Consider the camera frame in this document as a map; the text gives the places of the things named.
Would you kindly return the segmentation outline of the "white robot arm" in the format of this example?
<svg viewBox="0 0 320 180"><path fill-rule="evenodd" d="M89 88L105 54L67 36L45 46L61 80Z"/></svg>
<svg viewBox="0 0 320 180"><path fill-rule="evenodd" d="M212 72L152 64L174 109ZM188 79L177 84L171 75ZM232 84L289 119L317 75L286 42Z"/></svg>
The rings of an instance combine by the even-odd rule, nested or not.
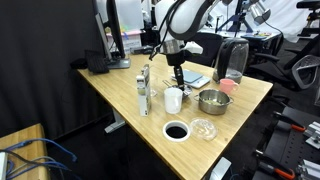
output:
<svg viewBox="0 0 320 180"><path fill-rule="evenodd" d="M208 15L219 3L227 0L160 0L155 5L155 19L159 32L159 44L153 48L149 59L157 54L166 56L169 66L174 68L179 89L184 89L181 65L186 53L201 54L203 48L191 38L206 24Z"/></svg>

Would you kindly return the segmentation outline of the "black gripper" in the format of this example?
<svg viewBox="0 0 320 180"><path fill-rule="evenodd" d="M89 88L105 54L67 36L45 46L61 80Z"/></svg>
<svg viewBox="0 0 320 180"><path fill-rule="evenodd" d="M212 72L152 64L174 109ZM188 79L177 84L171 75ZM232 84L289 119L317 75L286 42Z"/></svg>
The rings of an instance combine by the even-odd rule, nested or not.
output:
<svg viewBox="0 0 320 180"><path fill-rule="evenodd" d="M181 51L175 54L167 54L166 59L169 66L174 66L174 74L177 85L179 88L184 88L183 70L180 66L185 62L184 52Z"/></svg>

